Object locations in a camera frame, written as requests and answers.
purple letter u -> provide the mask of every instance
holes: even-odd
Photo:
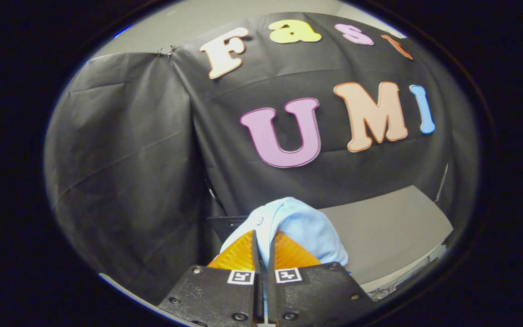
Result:
[[[317,99],[303,98],[288,102],[284,108],[296,116],[301,134],[301,147],[296,151],[282,150],[278,143],[272,120],[276,111],[272,108],[253,110],[241,116],[241,124],[249,128],[253,145],[261,159],[268,165],[288,168],[302,166],[314,160],[320,152],[320,133],[314,110],[318,108]]]

light blue cap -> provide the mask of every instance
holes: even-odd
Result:
[[[245,222],[227,238],[220,253],[253,229],[256,231],[264,270],[270,261],[270,246],[276,231],[292,238],[321,263],[336,261],[343,266],[348,263],[348,254],[326,215],[298,199],[277,199],[252,211]]]

gray wall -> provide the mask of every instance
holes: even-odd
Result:
[[[160,48],[166,53],[171,45],[181,45],[213,27],[250,16],[290,11],[346,17],[402,37],[368,13],[337,0],[185,0],[141,19],[109,40],[92,58],[119,52],[157,52]]]

foam letter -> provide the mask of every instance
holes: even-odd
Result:
[[[320,153],[320,133],[314,110],[318,108],[317,99],[303,98],[285,105],[286,112],[296,116],[301,134],[301,147],[296,151],[282,150],[278,143],[272,120],[276,111],[272,108],[253,110],[241,116],[240,122],[249,128],[253,144],[261,159],[270,166],[279,168],[302,166]]]
[[[411,56],[410,54],[407,53],[407,51],[403,50],[403,48],[401,48],[401,45],[390,38],[390,36],[388,35],[381,35],[383,39],[386,39],[388,40],[394,47],[395,49],[397,49],[397,51],[399,51],[403,56],[405,56],[406,58],[409,58],[410,60],[413,60],[413,56]]]
[[[316,42],[322,39],[322,35],[314,32],[308,23],[301,20],[280,20],[270,24],[268,28],[275,30],[270,33],[270,39],[276,43]]]
[[[435,130],[435,124],[433,123],[433,118],[431,118],[431,110],[429,109],[429,102],[427,102],[427,97],[425,96],[425,89],[419,85],[411,85],[409,87],[411,93],[415,95],[417,99],[417,104],[419,104],[419,113],[421,114],[421,132],[423,134],[433,133]]]
[[[238,27],[233,31],[213,39],[201,46],[200,51],[205,51],[209,63],[211,64],[210,79],[216,79],[219,76],[234,70],[241,65],[241,58],[233,58],[231,51],[241,54],[245,51],[245,44],[239,37],[244,37],[249,32],[243,27]]]
[[[372,145],[372,139],[367,136],[366,125],[378,143],[382,143],[385,138],[387,123],[389,126],[386,139],[398,141],[407,137],[407,128],[399,101],[399,87],[395,83],[380,83],[378,104],[359,83],[336,85],[334,93],[344,99],[348,110],[352,133],[352,139],[348,143],[349,151],[363,151]]]
[[[363,34],[360,29],[353,25],[336,24],[334,28],[342,32],[342,36],[352,43],[373,45],[374,41],[370,37]]]

black fabric backdrop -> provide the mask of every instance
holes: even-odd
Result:
[[[283,19],[306,21],[322,39],[275,43],[267,25]],[[337,23],[358,27],[375,44],[351,43],[334,29]],[[237,27],[249,30],[243,64],[209,79],[199,48]],[[91,60],[60,97],[46,137],[46,185],[60,227],[95,271],[152,304],[189,265],[212,259],[205,218],[216,203],[205,178],[228,215],[247,215],[282,197],[326,208],[410,185],[435,199],[449,163],[438,206],[461,232],[481,165],[477,109],[417,41],[400,40],[414,57],[408,60],[385,34],[341,17],[277,13],[212,29],[170,59],[130,53]],[[333,88],[357,82],[377,99],[382,81],[399,87],[409,136],[351,153],[349,116]],[[431,134],[419,130],[413,84],[427,92],[436,126]],[[320,102],[320,154],[294,168],[266,164],[239,118],[275,108],[278,141],[292,151],[301,144],[299,129],[283,107],[306,97]]]

